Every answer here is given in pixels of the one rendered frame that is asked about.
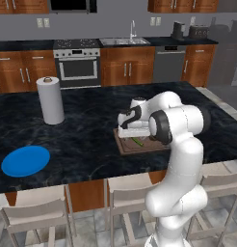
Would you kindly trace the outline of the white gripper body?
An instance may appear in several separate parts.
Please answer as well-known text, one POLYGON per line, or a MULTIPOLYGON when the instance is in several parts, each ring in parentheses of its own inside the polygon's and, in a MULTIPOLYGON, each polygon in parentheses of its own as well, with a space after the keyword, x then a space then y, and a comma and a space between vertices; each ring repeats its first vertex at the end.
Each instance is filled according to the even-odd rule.
POLYGON ((150 135, 149 129, 146 128, 118 128, 119 138, 137 138, 137 137, 148 137, 150 135))

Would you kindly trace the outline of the green asparagus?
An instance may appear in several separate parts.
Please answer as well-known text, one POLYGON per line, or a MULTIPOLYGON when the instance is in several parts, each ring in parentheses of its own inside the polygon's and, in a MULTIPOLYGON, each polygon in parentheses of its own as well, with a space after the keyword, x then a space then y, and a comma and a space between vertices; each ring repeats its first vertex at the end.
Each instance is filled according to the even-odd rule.
POLYGON ((139 145, 140 147, 143 147, 143 146, 144 146, 144 144, 141 143, 138 139, 136 139, 136 138, 134 138, 134 137, 131 137, 131 139, 132 139, 137 145, 139 145))

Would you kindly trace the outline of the brown wooden tray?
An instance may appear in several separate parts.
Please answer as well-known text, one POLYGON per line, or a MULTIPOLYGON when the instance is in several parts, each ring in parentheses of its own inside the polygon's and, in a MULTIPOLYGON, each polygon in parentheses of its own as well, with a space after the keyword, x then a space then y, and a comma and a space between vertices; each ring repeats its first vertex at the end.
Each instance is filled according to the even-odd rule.
POLYGON ((137 145, 131 138, 119 138, 118 130, 113 129, 114 136, 118 145, 118 150, 121 155, 130 155, 130 154, 139 154, 153 151, 166 151, 170 149, 169 145, 163 145, 159 141, 153 141, 149 137, 145 139, 138 139, 141 143, 144 144, 143 147, 137 145))

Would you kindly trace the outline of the blue plate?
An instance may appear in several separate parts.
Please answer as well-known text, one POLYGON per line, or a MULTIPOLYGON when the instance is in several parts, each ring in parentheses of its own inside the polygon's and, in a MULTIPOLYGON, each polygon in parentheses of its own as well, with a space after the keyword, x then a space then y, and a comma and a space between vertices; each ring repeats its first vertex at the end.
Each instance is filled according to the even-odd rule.
POLYGON ((50 160, 50 152, 41 146, 27 146, 9 153, 1 164, 9 177, 24 178, 42 170, 50 160))

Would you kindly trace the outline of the wooden base cupboards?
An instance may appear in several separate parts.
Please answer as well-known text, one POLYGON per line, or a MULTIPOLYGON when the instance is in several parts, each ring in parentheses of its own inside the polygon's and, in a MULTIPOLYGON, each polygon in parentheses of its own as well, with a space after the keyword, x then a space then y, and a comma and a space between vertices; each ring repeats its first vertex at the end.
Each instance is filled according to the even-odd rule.
POLYGON ((36 91, 46 76, 57 76, 52 50, 0 51, 0 93, 36 91))
POLYGON ((154 54, 153 46, 102 48, 101 86, 150 84, 154 54))
POLYGON ((181 80, 188 81, 194 87, 205 87, 215 48, 215 44, 188 45, 181 80))

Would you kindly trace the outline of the beige stool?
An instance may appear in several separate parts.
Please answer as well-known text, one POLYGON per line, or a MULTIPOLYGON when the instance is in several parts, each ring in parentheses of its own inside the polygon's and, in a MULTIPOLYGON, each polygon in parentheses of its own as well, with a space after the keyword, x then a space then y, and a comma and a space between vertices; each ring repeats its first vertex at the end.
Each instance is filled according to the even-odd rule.
POLYGON ((15 234, 32 231, 40 244, 38 229, 48 228, 48 247, 55 246, 55 228, 65 225, 69 247, 76 236, 69 187, 57 185, 17 192, 15 206, 0 206, 13 247, 19 247, 15 234))
POLYGON ((227 167, 228 164, 234 164, 234 161, 224 161, 217 163, 204 164, 201 168, 200 185, 205 189, 208 198, 220 198, 224 196, 235 195, 235 202, 228 214, 223 227, 209 228, 201 217, 200 213, 196 213, 189 225, 186 238, 187 240, 197 240, 215 236, 219 234, 217 247, 221 247, 228 224, 237 207, 237 170, 233 171, 227 167))
POLYGON ((110 230, 111 247, 115 247, 114 217, 117 215, 124 220, 128 247, 144 246, 135 239, 129 214, 145 210, 145 195, 156 186, 149 173, 104 179, 105 230, 110 230))

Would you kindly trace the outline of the grey dishwasher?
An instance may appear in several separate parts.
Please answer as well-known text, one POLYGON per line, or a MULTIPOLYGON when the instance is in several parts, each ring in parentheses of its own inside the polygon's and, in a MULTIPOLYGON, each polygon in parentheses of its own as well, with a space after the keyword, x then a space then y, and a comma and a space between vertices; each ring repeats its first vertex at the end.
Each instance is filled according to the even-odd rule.
POLYGON ((185 45, 156 46, 152 82, 179 81, 182 74, 185 53, 185 45))

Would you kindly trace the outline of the white paper towel roll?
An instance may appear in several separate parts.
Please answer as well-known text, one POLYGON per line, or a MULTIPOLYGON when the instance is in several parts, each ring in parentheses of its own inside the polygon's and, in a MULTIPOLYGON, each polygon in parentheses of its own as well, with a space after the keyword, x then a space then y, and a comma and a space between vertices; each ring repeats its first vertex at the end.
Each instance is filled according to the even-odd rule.
POLYGON ((42 77, 37 80, 39 102, 46 124, 60 124, 65 120, 60 81, 57 77, 42 77))

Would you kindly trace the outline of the steel oven with hob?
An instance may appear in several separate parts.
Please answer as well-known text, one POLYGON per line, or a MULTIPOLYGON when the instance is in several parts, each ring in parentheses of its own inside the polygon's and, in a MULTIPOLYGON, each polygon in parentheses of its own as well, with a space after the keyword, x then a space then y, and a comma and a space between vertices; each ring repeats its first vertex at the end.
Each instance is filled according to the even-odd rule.
POLYGON ((97 39, 55 40, 53 54, 62 88, 101 86, 97 39))

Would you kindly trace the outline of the steel sink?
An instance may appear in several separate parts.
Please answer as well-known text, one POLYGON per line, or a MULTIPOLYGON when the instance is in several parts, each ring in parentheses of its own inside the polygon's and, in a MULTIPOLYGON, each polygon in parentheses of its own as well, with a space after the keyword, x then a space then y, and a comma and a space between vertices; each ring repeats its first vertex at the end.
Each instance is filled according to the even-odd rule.
POLYGON ((150 45, 150 42, 144 38, 128 39, 128 38, 110 38, 100 39, 104 46, 122 46, 122 45, 150 45))

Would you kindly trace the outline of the steel tap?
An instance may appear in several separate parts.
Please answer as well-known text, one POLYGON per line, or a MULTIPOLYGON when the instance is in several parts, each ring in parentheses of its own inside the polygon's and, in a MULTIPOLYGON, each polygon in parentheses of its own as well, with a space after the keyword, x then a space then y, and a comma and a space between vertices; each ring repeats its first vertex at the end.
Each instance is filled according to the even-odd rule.
POLYGON ((131 21, 131 26, 130 26, 130 41, 132 41, 134 38, 137 37, 135 29, 135 20, 131 21))

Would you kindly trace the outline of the grey toaster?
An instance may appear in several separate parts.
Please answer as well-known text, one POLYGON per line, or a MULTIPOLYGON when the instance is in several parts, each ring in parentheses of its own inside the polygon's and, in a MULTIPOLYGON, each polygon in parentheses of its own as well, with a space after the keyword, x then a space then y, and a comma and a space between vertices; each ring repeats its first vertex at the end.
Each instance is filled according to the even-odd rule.
POLYGON ((189 28, 189 38, 196 40, 204 40, 207 38, 209 28, 204 25, 193 25, 189 28))

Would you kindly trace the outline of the grey fridge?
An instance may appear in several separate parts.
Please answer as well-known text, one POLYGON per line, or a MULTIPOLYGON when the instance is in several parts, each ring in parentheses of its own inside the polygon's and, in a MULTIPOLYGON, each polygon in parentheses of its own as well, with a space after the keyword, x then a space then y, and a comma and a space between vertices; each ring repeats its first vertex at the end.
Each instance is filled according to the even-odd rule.
POLYGON ((217 24, 212 18, 208 38, 216 41, 212 66, 207 86, 230 85, 237 68, 237 20, 231 21, 231 27, 217 24))

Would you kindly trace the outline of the black microwave oven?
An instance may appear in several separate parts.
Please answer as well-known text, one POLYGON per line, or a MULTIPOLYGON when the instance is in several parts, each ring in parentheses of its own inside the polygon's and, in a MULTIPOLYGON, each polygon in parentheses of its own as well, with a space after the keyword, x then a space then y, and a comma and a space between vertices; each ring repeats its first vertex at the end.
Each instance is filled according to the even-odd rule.
POLYGON ((51 13, 96 13, 97 0, 48 0, 51 13))

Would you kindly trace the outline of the wooden wall cupboards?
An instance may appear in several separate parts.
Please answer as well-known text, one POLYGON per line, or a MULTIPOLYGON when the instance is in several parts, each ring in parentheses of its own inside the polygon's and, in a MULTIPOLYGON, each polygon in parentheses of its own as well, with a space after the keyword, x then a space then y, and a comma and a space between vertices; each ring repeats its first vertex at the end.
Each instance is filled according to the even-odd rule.
POLYGON ((155 14, 215 13, 219 0, 148 0, 147 10, 155 14))
POLYGON ((47 0, 0 0, 0 14, 48 14, 47 0))

